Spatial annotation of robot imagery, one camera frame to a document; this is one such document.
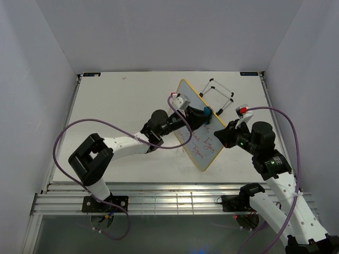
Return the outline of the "blue bone shaped eraser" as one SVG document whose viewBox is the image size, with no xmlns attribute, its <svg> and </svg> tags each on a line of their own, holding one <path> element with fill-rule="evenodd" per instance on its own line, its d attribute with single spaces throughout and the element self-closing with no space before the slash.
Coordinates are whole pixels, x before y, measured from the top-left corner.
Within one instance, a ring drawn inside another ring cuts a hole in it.
<svg viewBox="0 0 339 254">
<path fill-rule="evenodd" d="M 205 106 L 204 109 L 204 124 L 210 124 L 212 116 L 213 116 L 213 110 L 209 106 Z"/>
</svg>

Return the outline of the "yellow framed whiteboard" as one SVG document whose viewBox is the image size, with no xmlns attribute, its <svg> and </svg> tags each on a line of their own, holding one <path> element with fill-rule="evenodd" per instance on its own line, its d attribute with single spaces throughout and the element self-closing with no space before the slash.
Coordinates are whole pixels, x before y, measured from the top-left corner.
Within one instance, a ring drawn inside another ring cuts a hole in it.
<svg viewBox="0 0 339 254">
<path fill-rule="evenodd" d="M 176 92 L 186 96 L 190 100 L 189 105 L 193 108 L 204 110 L 208 106 L 206 101 L 185 79 L 180 81 Z M 225 127 L 226 125 L 220 117 L 216 113 L 212 113 L 210 123 L 194 130 L 190 142 L 183 146 L 189 158 L 200 171 L 206 171 L 222 151 L 224 146 L 214 136 L 214 132 Z"/>
</svg>

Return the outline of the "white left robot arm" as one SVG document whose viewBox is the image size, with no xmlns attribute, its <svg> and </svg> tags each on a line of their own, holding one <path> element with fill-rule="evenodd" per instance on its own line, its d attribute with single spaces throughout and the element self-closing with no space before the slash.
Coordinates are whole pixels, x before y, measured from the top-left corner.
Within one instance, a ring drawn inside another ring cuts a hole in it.
<svg viewBox="0 0 339 254">
<path fill-rule="evenodd" d="M 147 154 L 155 151 L 168 135 L 186 125 L 195 131 L 211 121 L 212 109 L 199 110 L 188 106 L 182 113 L 168 115 L 164 110 L 156 110 L 140 132 L 132 137 L 102 138 L 97 133 L 89 135 L 70 155 L 68 163 L 91 194 L 94 205 L 100 211 L 112 206 L 112 194 L 103 175 L 112 160 L 122 157 Z"/>
</svg>

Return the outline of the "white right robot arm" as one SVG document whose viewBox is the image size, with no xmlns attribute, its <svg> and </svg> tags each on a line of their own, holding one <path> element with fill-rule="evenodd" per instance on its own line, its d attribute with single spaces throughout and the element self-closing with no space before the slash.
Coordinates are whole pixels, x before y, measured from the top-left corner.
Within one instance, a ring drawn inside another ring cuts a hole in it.
<svg viewBox="0 0 339 254">
<path fill-rule="evenodd" d="M 338 253 L 338 236 L 327 232 L 300 193 L 288 161 L 275 149 L 270 124 L 259 121 L 249 129 L 246 123 L 235 120 L 214 135 L 225 148 L 238 146 L 252 155 L 255 170 L 274 192 L 280 207 L 269 200 L 259 183 L 240 189 L 240 206 L 254 209 L 265 219 L 286 253 Z"/>
</svg>

